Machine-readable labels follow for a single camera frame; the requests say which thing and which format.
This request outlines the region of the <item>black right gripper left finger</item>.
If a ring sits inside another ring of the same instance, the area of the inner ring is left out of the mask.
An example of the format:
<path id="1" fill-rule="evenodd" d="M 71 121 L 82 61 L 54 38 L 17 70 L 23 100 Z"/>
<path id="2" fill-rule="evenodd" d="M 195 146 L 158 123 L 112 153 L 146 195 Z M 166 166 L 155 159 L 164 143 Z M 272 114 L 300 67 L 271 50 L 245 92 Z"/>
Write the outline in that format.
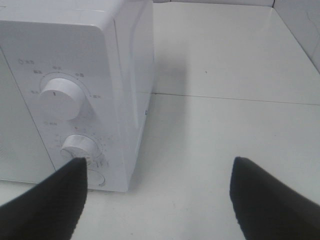
<path id="1" fill-rule="evenodd" d="M 0 207 L 2 240 L 69 240 L 88 193 L 85 158 L 74 158 Z"/>

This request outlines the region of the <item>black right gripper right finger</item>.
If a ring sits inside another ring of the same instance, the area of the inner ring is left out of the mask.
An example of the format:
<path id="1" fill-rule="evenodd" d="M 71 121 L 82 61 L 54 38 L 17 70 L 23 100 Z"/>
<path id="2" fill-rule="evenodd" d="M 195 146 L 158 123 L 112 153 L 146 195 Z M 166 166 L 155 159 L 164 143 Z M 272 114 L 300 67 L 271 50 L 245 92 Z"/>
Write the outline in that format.
<path id="1" fill-rule="evenodd" d="M 248 158 L 234 159 L 229 196 L 247 240 L 320 238 L 320 206 Z"/>

